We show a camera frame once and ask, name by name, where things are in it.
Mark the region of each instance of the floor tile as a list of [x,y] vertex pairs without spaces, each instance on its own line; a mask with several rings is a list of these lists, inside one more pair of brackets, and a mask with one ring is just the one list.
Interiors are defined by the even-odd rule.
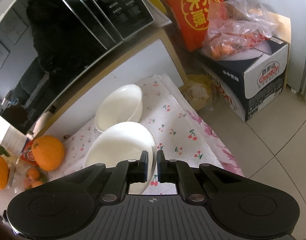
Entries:
[[198,114],[236,157],[244,175],[252,176],[273,158],[272,153],[223,100],[219,99],[213,108]]
[[276,155],[305,120],[306,102],[287,87],[247,124]]
[[306,201],[306,122],[276,157]]
[[300,218],[292,235],[298,240],[306,239],[306,204],[277,159],[272,159],[260,171],[253,175],[251,179],[281,189],[297,200],[300,206]]

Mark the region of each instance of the cherry print tablecloth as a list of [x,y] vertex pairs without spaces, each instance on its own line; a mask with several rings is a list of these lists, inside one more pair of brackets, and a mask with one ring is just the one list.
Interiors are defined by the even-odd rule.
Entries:
[[[243,175],[234,156],[187,103],[167,75],[154,75],[137,85],[143,92],[140,123],[152,133],[157,150],[162,149],[166,159],[183,160],[191,167],[210,163]],[[67,139],[64,143],[64,163],[56,171],[49,172],[50,180],[82,169],[88,150],[100,134],[93,118]],[[148,179],[151,182],[144,194],[176,194],[174,184],[157,181],[157,169]]]

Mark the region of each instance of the red bag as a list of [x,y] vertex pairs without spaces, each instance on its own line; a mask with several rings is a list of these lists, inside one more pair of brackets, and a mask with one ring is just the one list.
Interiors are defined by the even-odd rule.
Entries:
[[207,14],[211,0],[166,0],[181,27],[186,47],[193,51],[202,47],[209,22]]

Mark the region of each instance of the plastic bag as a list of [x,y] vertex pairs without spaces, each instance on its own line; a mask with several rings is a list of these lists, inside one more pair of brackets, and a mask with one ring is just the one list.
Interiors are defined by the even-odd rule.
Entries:
[[272,38],[277,23],[266,8],[254,0],[210,2],[209,28],[203,43],[215,60],[251,49]]
[[195,111],[206,106],[212,107],[212,81],[206,75],[188,75],[190,87],[182,92]]

